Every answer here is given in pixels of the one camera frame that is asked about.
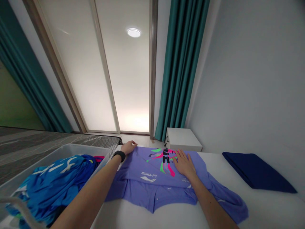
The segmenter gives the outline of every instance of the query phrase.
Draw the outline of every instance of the green curtain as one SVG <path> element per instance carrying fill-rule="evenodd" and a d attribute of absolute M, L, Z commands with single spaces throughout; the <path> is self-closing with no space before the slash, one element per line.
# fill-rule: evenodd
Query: green curtain
<path fill-rule="evenodd" d="M 168 23 L 161 103 L 155 138 L 167 127 L 184 128 L 209 0 L 172 0 Z"/>
<path fill-rule="evenodd" d="M 0 0 L 0 59 L 47 131 L 72 132 L 71 125 L 7 0 Z"/>

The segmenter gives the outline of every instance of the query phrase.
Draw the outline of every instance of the round ceiling lamp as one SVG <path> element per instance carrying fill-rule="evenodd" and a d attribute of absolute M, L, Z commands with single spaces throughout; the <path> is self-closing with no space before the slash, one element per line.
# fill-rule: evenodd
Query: round ceiling lamp
<path fill-rule="evenodd" d="M 127 33 L 129 36 L 137 38 L 139 36 L 141 36 L 141 31 L 135 28 L 130 28 L 127 30 Z"/>

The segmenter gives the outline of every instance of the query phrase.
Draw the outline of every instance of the gray mattress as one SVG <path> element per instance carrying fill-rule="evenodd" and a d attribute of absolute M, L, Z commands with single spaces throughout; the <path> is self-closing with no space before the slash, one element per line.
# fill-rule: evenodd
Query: gray mattress
<path fill-rule="evenodd" d="M 109 148 L 114 152 L 119 137 L 65 134 L 0 127 L 0 185 L 62 145 L 73 143 Z"/>

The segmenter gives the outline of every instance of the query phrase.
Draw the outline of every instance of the frosted glass door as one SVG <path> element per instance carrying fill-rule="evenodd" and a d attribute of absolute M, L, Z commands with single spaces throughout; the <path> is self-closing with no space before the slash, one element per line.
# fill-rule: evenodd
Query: frosted glass door
<path fill-rule="evenodd" d="M 95 0 L 120 130 L 149 132 L 149 0 Z M 130 28 L 141 34 L 133 38 Z"/>
<path fill-rule="evenodd" d="M 118 132 L 89 0 L 39 2 L 88 131 Z"/>

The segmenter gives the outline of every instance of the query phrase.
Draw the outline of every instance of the mattress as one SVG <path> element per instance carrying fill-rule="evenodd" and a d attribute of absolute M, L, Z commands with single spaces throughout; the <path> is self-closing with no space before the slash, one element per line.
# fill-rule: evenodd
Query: mattress
<path fill-rule="evenodd" d="M 305 228 L 305 203 L 296 194 L 250 188 L 222 155 L 199 153 L 207 170 L 246 202 L 249 218 L 243 228 Z M 170 204 L 154 214 L 119 199 L 104 203 L 92 228 L 209 228 L 199 203 Z"/>

